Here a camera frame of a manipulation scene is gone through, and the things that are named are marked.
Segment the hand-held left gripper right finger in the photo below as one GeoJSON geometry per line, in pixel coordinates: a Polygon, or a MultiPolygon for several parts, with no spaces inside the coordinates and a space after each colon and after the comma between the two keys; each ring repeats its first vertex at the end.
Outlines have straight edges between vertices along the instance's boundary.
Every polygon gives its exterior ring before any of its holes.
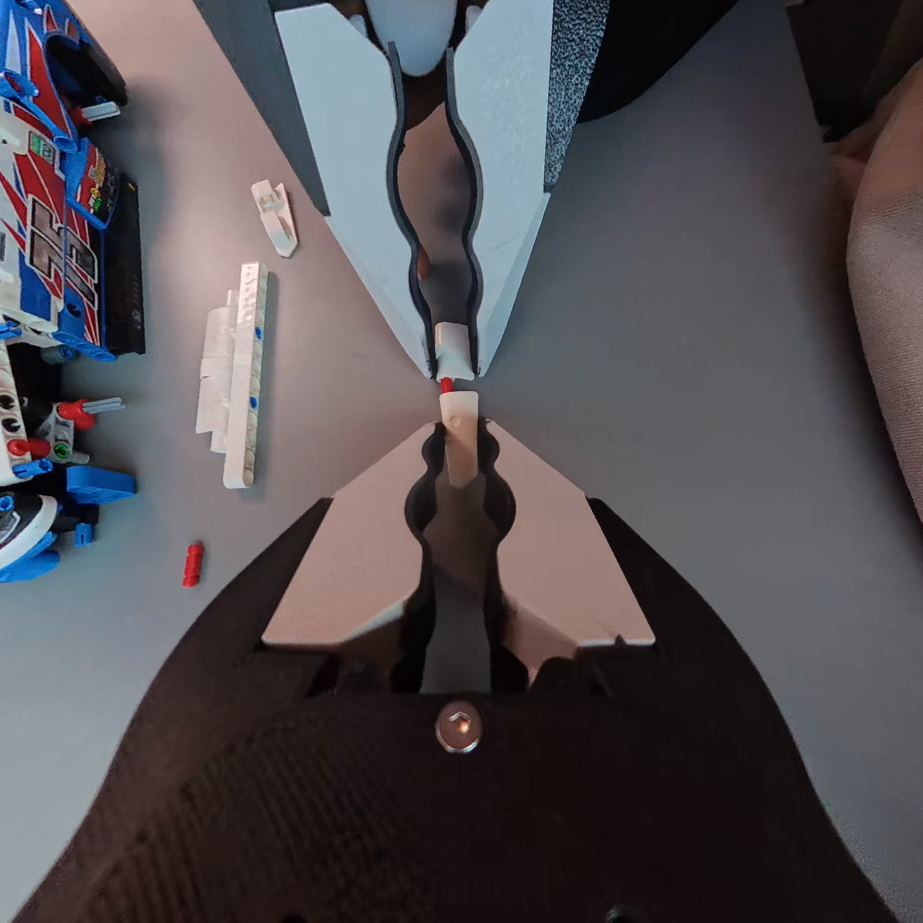
{"type": "Polygon", "coordinates": [[[481,420],[484,512],[496,530],[484,619],[493,686],[529,686],[551,660],[648,648],[653,629],[584,492],[481,420]]]}

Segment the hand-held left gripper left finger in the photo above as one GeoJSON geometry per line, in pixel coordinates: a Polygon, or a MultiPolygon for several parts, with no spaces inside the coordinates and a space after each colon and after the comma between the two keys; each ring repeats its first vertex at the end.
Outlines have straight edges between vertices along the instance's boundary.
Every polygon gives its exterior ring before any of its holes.
{"type": "Polygon", "coordinates": [[[437,615],[424,533],[445,448],[444,424],[426,424],[336,493],[264,645],[361,660],[391,691],[420,690],[437,615]]]}

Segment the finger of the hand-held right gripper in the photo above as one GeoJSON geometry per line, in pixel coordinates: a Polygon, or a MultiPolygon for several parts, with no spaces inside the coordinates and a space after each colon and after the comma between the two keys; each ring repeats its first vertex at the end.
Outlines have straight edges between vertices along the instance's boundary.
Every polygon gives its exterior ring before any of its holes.
{"type": "Polygon", "coordinates": [[[420,241],[400,201],[407,112],[397,42],[371,13],[309,4],[274,15],[326,200],[329,229],[401,347],[436,376],[420,241]]]}
{"type": "Polygon", "coordinates": [[[545,189],[551,1],[491,1],[447,55],[447,116],[472,183],[463,248],[473,272],[467,324],[485,375],[520,290],[545,189]]]}

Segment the white curved panel brick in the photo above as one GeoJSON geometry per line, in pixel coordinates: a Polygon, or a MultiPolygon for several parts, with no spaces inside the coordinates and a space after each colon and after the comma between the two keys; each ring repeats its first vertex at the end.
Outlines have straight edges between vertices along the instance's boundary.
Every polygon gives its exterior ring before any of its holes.
{"type": "Polygon", "coordinates": [[[290,259],[299,245],[291,202],[285,186],[264,180],[251,186],[260,219],[278,255],[290,259]]]}
{"type": "Polygon", "coordinates": [[[479,398],[473,390],[452,390],[441,393],[439,402],[449,484],[463,489],[478,475],[479,398]]]}

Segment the white beam and panel assembly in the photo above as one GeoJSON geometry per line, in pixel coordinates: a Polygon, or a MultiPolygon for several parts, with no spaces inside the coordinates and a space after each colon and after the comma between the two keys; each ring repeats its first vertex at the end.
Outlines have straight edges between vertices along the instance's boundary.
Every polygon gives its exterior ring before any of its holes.
{"type": "Polygon", "coordinates": [[[233,490],[255,476],[267,293],[266,266],[244,263],[238,288],[206,320],[195,431],[225,457],[223,483],[233,490]]]}

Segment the small white connector brick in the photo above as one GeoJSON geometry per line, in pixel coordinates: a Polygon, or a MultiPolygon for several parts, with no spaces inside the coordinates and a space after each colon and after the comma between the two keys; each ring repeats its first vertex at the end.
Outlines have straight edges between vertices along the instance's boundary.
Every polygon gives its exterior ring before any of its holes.
{"type": "Polygon", "coordinates": [[[434,328],[436,379],[472,381],[476,377],[469,330],[464,324],[442,321],[434,328]]]}

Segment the grey desk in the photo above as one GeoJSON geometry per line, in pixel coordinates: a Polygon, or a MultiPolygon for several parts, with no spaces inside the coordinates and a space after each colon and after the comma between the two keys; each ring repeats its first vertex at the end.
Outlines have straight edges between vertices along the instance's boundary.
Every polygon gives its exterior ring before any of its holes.
{"type": "MultiPolygon", "coordinates": [[[[148,345],[64,371],[125,399],[89,451],[140,491],[89,548],[2,587],[2,921],[203,608],[437,405],[195,4],[75,8],[131,96],[100,145],[140,186],[148,345]],[[264,180],[290,198],[290,259],[264,180]],[[207,316],[249,262],[268,270],[260,413],[233,490],[195,422],[207,316]]],[[[479,390],[718,611],[853,855],[921,921],[921,529],[838,278],[828,164],[781,4],[740,3],[640,101],[577,127],[479,390]]]]}

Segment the black cloth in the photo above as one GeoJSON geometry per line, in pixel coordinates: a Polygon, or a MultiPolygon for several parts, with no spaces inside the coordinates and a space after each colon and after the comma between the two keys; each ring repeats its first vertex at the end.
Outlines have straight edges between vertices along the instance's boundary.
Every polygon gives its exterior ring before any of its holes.
{"type": "Polygon", "coordinates": [[[629,106],[657,83],[736,1],[611,1],[579,123],[629,106]]]}
{"type": "Polygon", "coordinates": [[[827,142],[864,123],[921,60],[920,1],[786,2],[786,13],[827,142]]]}

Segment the toy brick race car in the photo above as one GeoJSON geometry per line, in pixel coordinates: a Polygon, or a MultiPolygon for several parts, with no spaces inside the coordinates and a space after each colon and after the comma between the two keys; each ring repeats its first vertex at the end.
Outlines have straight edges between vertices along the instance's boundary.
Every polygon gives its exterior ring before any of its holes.
{"type": "Polygon", "coordinates": [[[89,464],[83,434],[121,398],[65,399],[55,362],[146,349],[138,190],[88,135],[125,81],[67,2],[1,3],[1,580],[90,545],[135,481],[89,464]]]}

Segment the beige printed sweatshirt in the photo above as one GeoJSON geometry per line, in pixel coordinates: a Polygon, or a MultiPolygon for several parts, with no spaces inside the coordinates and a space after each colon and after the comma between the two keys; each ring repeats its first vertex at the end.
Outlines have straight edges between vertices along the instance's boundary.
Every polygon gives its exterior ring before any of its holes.
{"type": "Polygon", "coordinates": [[[848,286],[895,456],[922,515],[922,62],[833,147],[848,286]]]}

